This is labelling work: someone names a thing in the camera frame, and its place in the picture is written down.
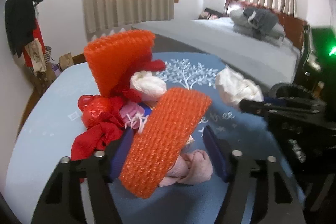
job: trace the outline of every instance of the green light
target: green light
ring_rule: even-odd
[[[336,55],[336,46],[333,47],[329,53],[329,56]]]

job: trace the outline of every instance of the wooden headboard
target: wooden headboard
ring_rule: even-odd
[[[297,47],[299,50],[302,49],[303,42],[305,39],[304,37],[305,26],[308,23],[300,18],[296,18],[291,15],[286,15],[282,12],[275,11],[268,7],[263,7],[255,3],[248,3],[240,0],[226,0],[224,7],[224,16],[229,16],[232,10],[244,9],[245,7],[249,6],[269,9],[272,13],[276,14],[279,18],[279,23],[283,25],[283,27],[285,28],[286,37],[293,42],[293,45],[295,47]]]

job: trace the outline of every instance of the light blue table surface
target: light blue table surface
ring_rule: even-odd
[[[189,151],[205,150],[202,129],[209,124],[218,137],[227,139],[233,149],[245,155],[255,159],[275,156],[297,187],[263,119],[222,103],[214,81],[216,73],[225,65],[216,56],[163,52],[154,54],[154,58],[167,61],[167,70],[160,77],[167,80],[168,88],[184,86],[212,98],[211,107],[192,135],[195,142]],[[20,132],[8,167],[4,197],[23,224],[31,222],[37,201],[60,158],[70,155],[74,139],[86,131],[77,107],[78,98],[85,94],[99,94],[87,63],[72,66],[57,78]],[[94,223],[87,184],[81,187],[87,222]],[[134,197],[119,180],[110,185],[110,190],[124,224],[213,224],[227,184],[214,173],[211,180],[199,185],[158,188],[149,199]],[[297,190],[302,201],[303,194],[298,187]],[[251,217],[253,199],[252,187],[242,223],[248,223]]]

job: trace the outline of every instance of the tree design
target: tree design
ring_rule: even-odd
[[[197,66],[191,65],[189,59],[171,59],[171,62],[166,61],[165,63],[166,70],[156,74],[165,82],[179,83],[188,90],[191,90],[195,84],[216,88],[215,79],[218,69],[205,68],[201,63]]]

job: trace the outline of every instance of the orange knitted fabric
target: orange knitted fabric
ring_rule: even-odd
[[[154,46],[154,38],[150,31],[134,30],[98,38],[84,48],[84,56],[102,96],[110,97],[128,67]]]
[[[195,130],[211,99],[198,91],[171,88],[160,99],[142,134],[136,134],[119,179],[149,198]]]

